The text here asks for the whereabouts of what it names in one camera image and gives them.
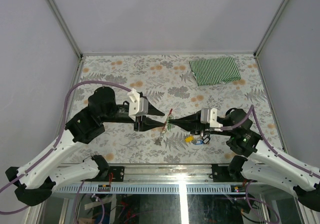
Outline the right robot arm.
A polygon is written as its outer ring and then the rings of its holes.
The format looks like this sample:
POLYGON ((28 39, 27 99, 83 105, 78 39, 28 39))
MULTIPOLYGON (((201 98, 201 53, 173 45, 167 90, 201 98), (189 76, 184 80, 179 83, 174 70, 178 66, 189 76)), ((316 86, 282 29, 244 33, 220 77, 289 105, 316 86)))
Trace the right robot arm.
POLYGON ((215 108, 203 108, 169 122, 192 135, 229 137, 226 144, 235 153, 227 167, 231 180, 265 183, 291 194, 309 209, 319 211, 320 169, 273 147, 261 130, 251 130, 252 124, 258 121, 251 121, 250 115, 255 115, 253 106, 248 112, 231 108, 224 117, 219 117, 215 108))

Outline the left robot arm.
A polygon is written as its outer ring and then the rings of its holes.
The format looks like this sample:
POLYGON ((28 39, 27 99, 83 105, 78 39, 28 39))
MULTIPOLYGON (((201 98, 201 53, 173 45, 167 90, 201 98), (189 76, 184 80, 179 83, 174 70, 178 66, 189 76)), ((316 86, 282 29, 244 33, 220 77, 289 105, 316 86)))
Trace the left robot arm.
POLYGON ((17 199, 35 206, 47 200, 59 188, 81 180, 110 179, 110 166, 101 155, 92 155, 80 164, 59 168, 66 158, 92 142, 105 131, 105 123, 129 123, 134 131, 148 131, 164 124, 149 116, 164 116, 142 93, 127 93, 128 101, 116 103, 110 87, 99 87, 88 98, 88 105, 70 119, 58 137, 32 161, 6 170, 8 180, 16 186, 17 199))

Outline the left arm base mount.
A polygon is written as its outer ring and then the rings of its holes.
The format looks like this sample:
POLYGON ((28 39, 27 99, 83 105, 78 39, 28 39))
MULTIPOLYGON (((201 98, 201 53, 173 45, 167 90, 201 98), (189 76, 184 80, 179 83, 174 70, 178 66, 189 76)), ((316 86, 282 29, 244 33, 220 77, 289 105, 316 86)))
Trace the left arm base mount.
POLYGON ((95 181, 107 181, 107 182, 123 182, 124 181, 124 166, 111 166, 107 174, 95 177, 95 181))

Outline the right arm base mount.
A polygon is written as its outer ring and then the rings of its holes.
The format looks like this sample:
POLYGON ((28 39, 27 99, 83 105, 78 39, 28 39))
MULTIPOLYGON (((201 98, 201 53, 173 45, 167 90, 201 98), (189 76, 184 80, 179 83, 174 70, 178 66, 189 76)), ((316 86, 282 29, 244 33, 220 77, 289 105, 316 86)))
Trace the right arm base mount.
POLYGON ((212 164, 209 178, 213 182, 243 182, 245 178, 240 172, 245 162, 245 157, 236 155, 228 165, 212 164))

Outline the metal key holder red handle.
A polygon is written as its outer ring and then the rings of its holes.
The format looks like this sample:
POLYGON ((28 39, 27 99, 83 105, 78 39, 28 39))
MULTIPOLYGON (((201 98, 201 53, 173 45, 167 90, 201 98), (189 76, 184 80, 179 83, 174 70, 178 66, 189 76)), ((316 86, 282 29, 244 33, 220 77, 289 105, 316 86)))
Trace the metal key holder red handle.
POLYGON ((164 135, 165 133, 171 129, 170 127, 170 120, 173 119, 173 114, 172 114, 172 111, 173 111, 173 108, 170 109, 167 117, 166 117, 166 120, 164 122, 164 127, 161 129, 160 131, 160 136, 155 140, 155 145, 157 146, 161 146, 161 143, 162 143, 162 140, 164 138, 164 135))

